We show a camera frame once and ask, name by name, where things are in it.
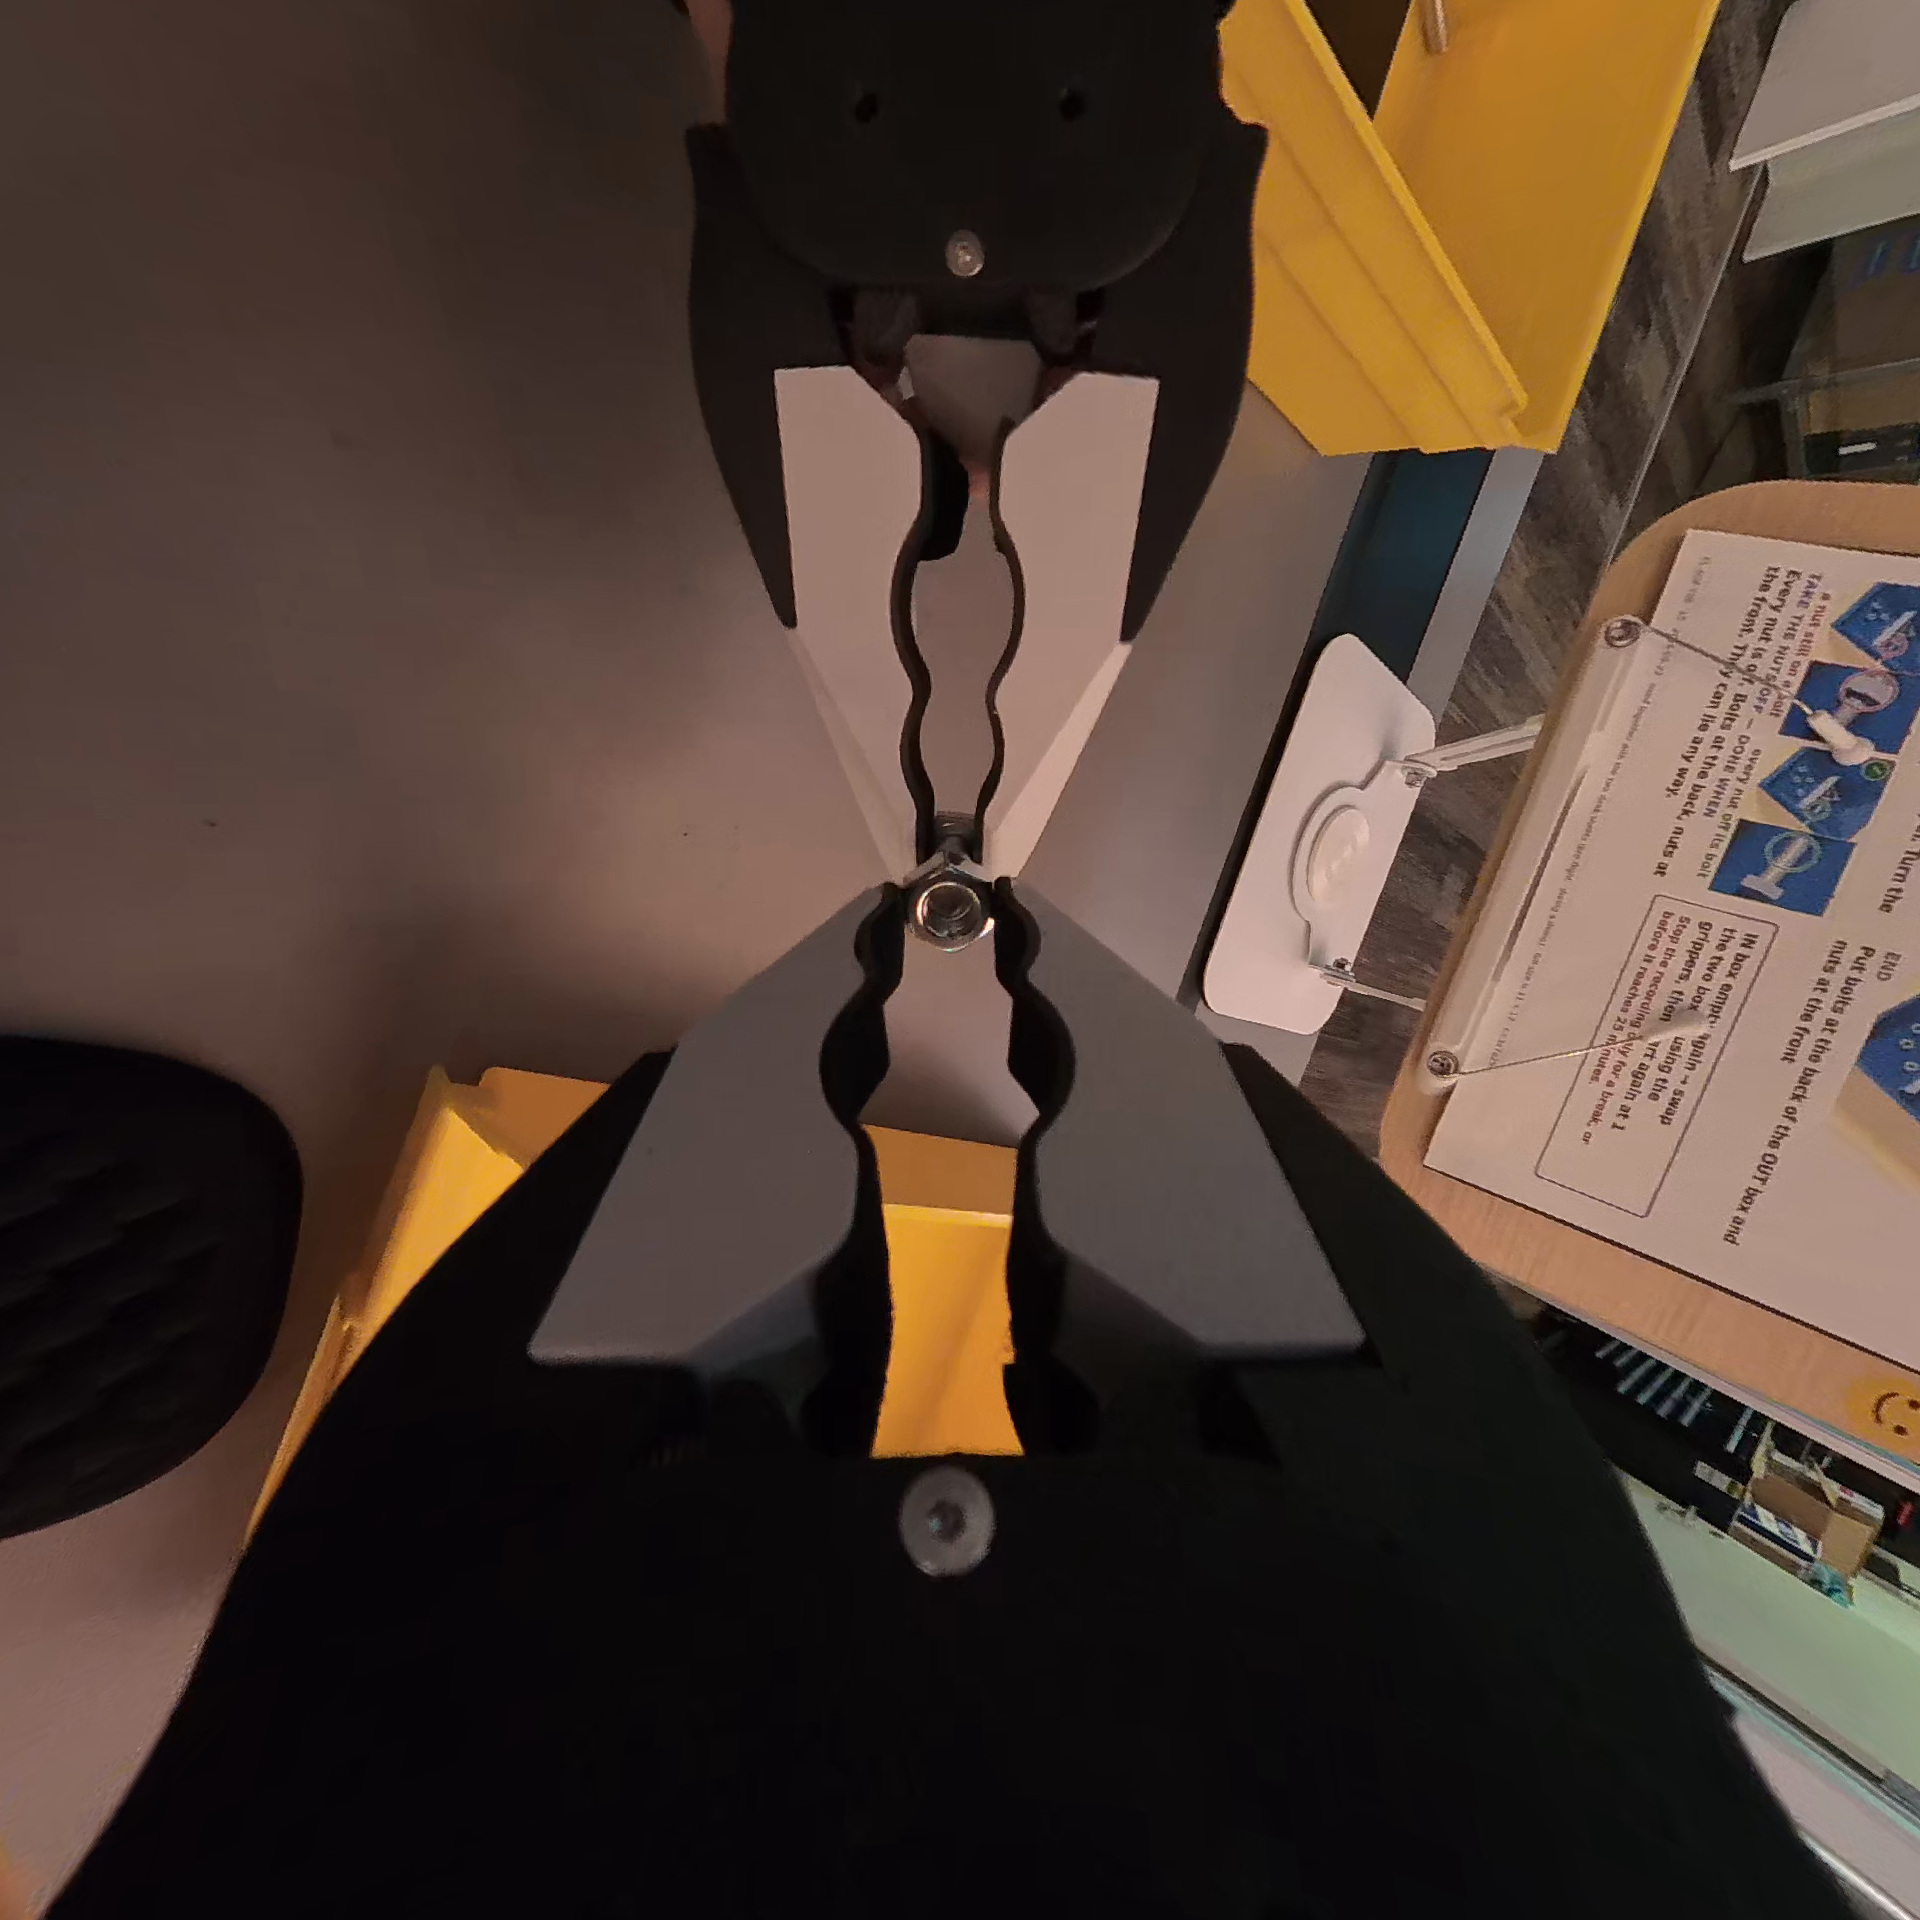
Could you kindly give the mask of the printed instruction sheet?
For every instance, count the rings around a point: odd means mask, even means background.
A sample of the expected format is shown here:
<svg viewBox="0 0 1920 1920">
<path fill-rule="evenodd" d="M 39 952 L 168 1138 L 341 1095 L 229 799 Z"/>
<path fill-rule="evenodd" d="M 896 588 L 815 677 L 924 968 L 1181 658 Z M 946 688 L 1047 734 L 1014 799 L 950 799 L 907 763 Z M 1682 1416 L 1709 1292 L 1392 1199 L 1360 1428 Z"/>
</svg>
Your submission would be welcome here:
<svg viewBox="0 0 1920 1920">
<path fill-rule="evenodd" d="M 1423 1164 L 1915 1367 L 1915 558 L 1692 531 L 1611 614 Z"/>
</svg>

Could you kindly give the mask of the steel hex nut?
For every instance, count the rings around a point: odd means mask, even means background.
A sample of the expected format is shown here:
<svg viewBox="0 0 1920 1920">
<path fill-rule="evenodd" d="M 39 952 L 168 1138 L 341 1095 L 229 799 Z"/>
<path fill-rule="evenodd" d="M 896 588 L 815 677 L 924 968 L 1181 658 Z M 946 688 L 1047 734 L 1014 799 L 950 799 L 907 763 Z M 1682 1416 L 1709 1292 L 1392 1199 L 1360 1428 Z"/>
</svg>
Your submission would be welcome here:
<svg viewBox="0 0 1920 1920">
<path fill-rule="evenodd" d="M 930 859 L 902 882 L 907 931 L 936 952 L 962 952 L 994 932 L 992 887 L 959 861 Z"/>
</svg>

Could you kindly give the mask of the yellow plastic bin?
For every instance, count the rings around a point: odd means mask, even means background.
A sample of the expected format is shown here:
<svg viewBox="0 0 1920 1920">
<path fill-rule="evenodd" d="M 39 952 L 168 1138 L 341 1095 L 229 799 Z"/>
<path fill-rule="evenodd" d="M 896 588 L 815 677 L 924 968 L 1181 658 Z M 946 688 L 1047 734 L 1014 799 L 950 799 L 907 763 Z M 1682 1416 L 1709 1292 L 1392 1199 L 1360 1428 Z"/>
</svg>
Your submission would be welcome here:
<svg viewBox="0 0 1920 1920">
<path fill-rule="evenodd" d="M 404 1295 L 603 1090 L 510 1067 L 488 1067 L 468 1086 L 438 1067 L 424 1077 L 366 1254 L 327 1310 L 247 1532 L 255 1532 L 325 1403 Z M 1003 1367 L 1014 1356 L 1003 1268 L 1016 1151 L 892 1126 L 870 1126 L 868 1140 L 893 1304 L 872 1452 L 1014 1456 L 1022 1444 L 1003 1397 Z"/>
<path fill-rule="evenodd" d="M 1364 104 L 1304 3 L 1240 3 L 1223 90 L 1266 130 L 1251 379 L 1327 458 L 1557 450 L 1715 3 L 1412 14 Z"/>
</svg>

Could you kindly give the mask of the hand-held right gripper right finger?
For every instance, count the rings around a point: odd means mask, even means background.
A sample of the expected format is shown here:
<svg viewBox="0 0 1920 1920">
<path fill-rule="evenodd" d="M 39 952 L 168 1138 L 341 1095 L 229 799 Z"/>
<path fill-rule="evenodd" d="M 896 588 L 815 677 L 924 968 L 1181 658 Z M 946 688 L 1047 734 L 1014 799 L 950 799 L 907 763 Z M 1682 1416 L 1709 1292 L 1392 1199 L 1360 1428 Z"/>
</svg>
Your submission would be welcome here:
<svg viewBox="0 0 1920 1920">
<path fill-rule="evenodd" d="M 996 887 L 1014 1165 L 1003 1397 L 1027 1454 L 1199 1428 L 1234 1368 L 1364 1332 L 1228 1048 L 1040 892 Z"/>
</svg>

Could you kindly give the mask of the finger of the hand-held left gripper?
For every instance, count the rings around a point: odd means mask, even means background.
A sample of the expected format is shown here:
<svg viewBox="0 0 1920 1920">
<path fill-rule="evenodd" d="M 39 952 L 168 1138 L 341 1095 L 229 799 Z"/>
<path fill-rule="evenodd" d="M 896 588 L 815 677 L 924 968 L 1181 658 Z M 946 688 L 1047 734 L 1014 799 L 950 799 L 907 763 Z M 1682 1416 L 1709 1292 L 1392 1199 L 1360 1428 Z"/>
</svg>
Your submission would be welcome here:
<svg viewBox="0 0 1920 1920">
<path fill-rule="evenodd" d="M 791 644 L 883 878 L 924 859 L 942 810 L 924 760 L 930 672 L 914 576 L 930 527 L 925 423 L 847 366 L 775 372 Z"/>
<path fill-rule="evenodd" d="M 992 878 L 1034 854 L 1118 680 L 1159 400 L 1152 375 L 970 372 L 964 810 Z"/>
</svg>

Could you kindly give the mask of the black quilted pad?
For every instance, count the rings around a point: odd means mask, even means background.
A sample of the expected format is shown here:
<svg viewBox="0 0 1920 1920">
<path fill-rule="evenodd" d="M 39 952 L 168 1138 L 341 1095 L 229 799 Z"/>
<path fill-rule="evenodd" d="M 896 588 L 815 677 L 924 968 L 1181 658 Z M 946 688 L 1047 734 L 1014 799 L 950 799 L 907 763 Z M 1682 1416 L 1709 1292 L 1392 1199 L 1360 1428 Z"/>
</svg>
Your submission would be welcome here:
<svg viewBox="0 0 1920 1920">
<path fill-rule="evenodd" d="M 288 1302 L 304 1178 L 250 1088 L 155 1052 L 3 1039 L 3 1539 L 214 1438 Z"/>
</svg>

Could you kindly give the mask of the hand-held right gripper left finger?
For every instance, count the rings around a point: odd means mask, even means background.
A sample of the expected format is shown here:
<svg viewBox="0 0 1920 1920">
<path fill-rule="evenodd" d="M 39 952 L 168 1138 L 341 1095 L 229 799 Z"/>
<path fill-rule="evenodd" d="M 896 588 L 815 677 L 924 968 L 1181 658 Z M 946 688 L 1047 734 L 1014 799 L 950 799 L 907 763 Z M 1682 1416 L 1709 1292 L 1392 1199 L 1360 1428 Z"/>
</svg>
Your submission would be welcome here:
<svg viewBox="0 0 1920 1920">
<path fill-rule="evenodd" d="M 840 904 L 674 1047 L 530 1359 L 766 1390 L 824 1454 L 870 1454 L 893 1346 L 877 1151 L 906 893 Z"/>
</svg>

